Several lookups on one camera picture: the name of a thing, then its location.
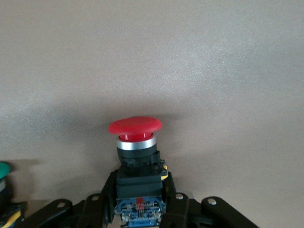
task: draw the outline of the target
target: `yellow plastic part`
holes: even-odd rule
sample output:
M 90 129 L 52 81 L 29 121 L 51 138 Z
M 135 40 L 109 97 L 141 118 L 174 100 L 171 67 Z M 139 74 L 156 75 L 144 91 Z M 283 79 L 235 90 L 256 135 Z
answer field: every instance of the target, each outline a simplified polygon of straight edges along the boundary
M 8 222 L 7 222 L 3 227 L 1 227 L 1 228 L 8 228 L 8 227 L 10 227 L 11 225 L 13 225 L 13 223 L 14 223 L 20 216 L 21 216 L 21 211 L 16 212 L 15 214 L 13 214 L 13 215 L 9 218 Z
M 168 167 L 166 165 L 163 166 L 165 170 L 168 170 Z M 168 175 L 166 176 L 161 176 L 161 180 L 164 180 L 168 177 Z

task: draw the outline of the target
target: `beige textured surface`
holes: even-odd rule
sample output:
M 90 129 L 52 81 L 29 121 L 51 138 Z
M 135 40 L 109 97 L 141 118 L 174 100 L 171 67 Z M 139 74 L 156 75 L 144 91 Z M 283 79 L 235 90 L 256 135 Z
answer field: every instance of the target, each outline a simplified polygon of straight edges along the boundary
M 304 224 L 304 1 L 0 1 L 0 153 L 15 200 L 77 203 L 151 115 L 177 188 Z

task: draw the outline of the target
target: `red button cap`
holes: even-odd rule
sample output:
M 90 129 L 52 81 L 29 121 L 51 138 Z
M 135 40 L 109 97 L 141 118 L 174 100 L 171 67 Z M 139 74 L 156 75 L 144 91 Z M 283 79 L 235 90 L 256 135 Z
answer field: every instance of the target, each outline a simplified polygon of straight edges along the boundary
M 111 123 L 109 132 L 125 142 L 141 142 L 152 138 L 152 133 L 161 128 L 162 123 L 156 118 L 136 116 Z

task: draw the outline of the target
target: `red mushroom push button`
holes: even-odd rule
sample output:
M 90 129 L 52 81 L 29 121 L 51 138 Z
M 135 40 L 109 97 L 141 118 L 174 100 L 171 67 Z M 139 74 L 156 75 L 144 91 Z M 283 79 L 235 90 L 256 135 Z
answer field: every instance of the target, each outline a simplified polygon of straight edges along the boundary
M 153 132 L 162 128 L 161 124 L 153 117 L 130 117 L 111 123 L 109 132 L 119 135 L 121 141 L 135 143 L 152 138 Z

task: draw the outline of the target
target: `green button cap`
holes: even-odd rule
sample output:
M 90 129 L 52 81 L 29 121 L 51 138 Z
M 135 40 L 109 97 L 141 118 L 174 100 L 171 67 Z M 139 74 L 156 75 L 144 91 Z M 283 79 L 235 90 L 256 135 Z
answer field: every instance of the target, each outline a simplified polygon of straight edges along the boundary
M 10 166 L 7 163 L 0 162 L 0 179 L 8 175 Z

